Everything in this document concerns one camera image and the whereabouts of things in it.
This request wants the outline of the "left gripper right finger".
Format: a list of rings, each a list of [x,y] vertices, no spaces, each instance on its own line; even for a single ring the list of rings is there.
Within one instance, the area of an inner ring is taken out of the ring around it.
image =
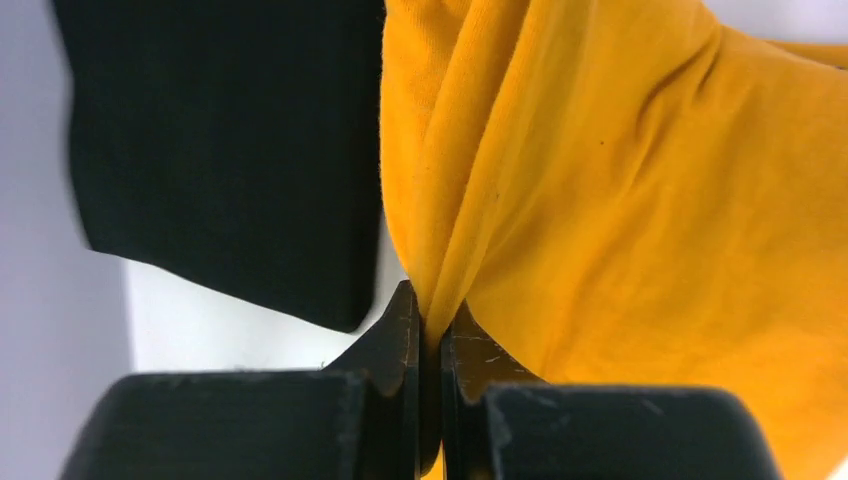
[[[457,312],[440,343],[448,479],[776,479],[759,426],[713,388],[551,384]]]

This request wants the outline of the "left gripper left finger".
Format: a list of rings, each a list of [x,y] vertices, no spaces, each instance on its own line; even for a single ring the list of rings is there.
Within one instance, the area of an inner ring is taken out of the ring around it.
[[[319,370],[130,375],[81,428],[65,479],[415,479],[419,317],[401,282]]]

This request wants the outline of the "orange t-shirt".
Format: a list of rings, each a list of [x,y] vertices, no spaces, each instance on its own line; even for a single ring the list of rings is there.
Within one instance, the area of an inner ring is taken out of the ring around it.
[[[847,456],[847,49],[699,1],[390,1],[388,228],[553,382],[741,398],[782,475]]]

